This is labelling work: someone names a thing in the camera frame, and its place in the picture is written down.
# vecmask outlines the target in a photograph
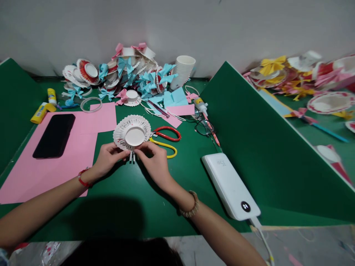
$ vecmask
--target stack of paper cups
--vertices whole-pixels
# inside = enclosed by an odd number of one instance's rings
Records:
[[[176,90],[185,84],[186,80],[190,77],[191,71],[195,66],[196,60],[188,55],[180,55],[177,57],[172,74],[179,74],[171,83],[170,88]]]

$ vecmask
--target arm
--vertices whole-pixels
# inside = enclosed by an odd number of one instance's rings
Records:
[[[152,153],[153,157],[146,157],[143,151]],[[180,209],[191,211],[195,200],[171,177],[166,150],[148,141],[140,145],[134,152],[139,155],[155,183],[176,201]],[[202,202],[200,202],[198,212],[190,219],[215,253],[227,265],[265,266],[265,261],[254,247],[227,221]]]
[[[115,143],[101,146],[96,163],[81,175],[84,182],[93,184],[107,174],[114,164],[126,158],[129,151],[118,152]],[[77,177],[30,199],[0,219],[0,248],[9,253],[44,225],[73,199],[85,192]]]

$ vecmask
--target person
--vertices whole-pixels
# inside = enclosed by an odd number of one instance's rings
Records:
[[[227,221],[199,201],[196,193],[186,191],[174,180],[169,173],[165,149],[147,141],[138,146],[134,152],[140,157],[153,181],[178,204],[180,212],[195,224],[211,248],[227,265],[256,266],[266,264],[254,247]],[[74,177],[19,205],[1,218],[0,250],[3,262],[6,260],[4,257],[6,253],[9,256],[18,244],[25,241],[73,199],[79,197],[88,188],[83,183],[97,182],[119,160],[126,160],[129,154],[129,151],[120,152],[115,143],[102,145],[96,163],[81,174],[81,182],[78,177]],[[84,259],[91,264],[94,261],[100,261],[100,265],[105,265],[104,262],[107,264],[120,262],[120,265],[183,265],[178,254],[167,247],[166,242],[165,245],[163,243],[165,248],[152,248],[152,246],[162,246],[162,241],[164,242],[162,239],[125,240],[118,244],[119,248],[115,252],[106,252],[105,255],[98,252],[98,249],[92,248],[95,244],[97,247],[102,246],[101,244],[96,241],[88,241],[90,245],[85,245],[86,242],[84,242],[78,248],[80,255],[75,256],[75,251],[64,262],[64,265],[84,264]],[[104,245],[105,248],[111,246],[112,240],[109,242],[110,245]]]

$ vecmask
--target red scissor handle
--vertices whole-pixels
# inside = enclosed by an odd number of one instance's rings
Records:
[[[170,131],[174,132],[174,133],[177,135],[177,139],[172,138],[172,137],[169,137],[169,136],[167,136],[167,135],[165,135],[165,134],[163,134],[163,133],[158,132],[158,131],[163,130],[163,129],[167,129],[167,130],[170,130]],[[156,135],[161,136],[161,137],[163,137],[163,138],[165,138],[165,139],[167,139],[167,140],[179,141],[179,140],[181,139],[181,134],[180,134],[180,132],[177,131],[177,130],[176,130],[175,128],[173,128],[173,127],[169,127],[169,126],[158,127],[156,130],[154,130],[154,132],[155,132]]]

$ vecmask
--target hand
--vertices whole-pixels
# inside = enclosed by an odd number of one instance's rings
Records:
[[[143,151],[152,154],[153,157],[148,158]],[[134,152],[138,154],[154,182],[166,192],[175,182],[169,173],[166,150],[147,141],[139,145]]]
[[[87,179],[89,183],[96,181],[107,174],[119,160],[125,161],[130,153],[128,150],[121,151],[114,142],[102,145],[95,164],[82,174],[82,179]]]

